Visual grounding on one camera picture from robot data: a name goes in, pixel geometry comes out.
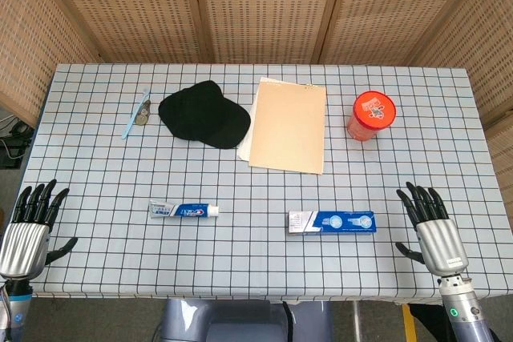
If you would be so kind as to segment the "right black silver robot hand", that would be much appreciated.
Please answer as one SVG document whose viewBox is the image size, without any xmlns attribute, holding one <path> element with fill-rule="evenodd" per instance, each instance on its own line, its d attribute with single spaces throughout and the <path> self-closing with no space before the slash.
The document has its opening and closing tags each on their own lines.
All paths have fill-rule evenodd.
<svg viewBox="0 0 513 342">
<path fill-rule="evenodd" d="M 432 187 L 427 189 L 406 183 L 409 194 L 398 189 L 410 222 L 416 233 L 419 251 L 413 251 L 401 242 L 395 244 L 401 254 L 425 265 L 438 277 L 461 274 L 469 265 L 458 228 L 447 212 L 440 194 Z"/>
</svg>

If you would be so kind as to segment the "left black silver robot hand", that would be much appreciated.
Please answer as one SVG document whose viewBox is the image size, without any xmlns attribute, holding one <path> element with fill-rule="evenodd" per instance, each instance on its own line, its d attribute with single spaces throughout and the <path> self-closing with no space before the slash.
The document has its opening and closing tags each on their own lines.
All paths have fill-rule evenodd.
<svg viewBox="0 0 513 342">
<path fill-rule="evenodd" d="M 76 237 L 64 246 L 49 251 L 50 234 L 57 214 L 69 190 L 51 196 L 56 179 L 28 186 L 19 195 L 10 222 L 2 238 L 1 277 L 5 280 L 32 280 L 45 266 L 64 257 L 77 244 Z"/>
</svg>

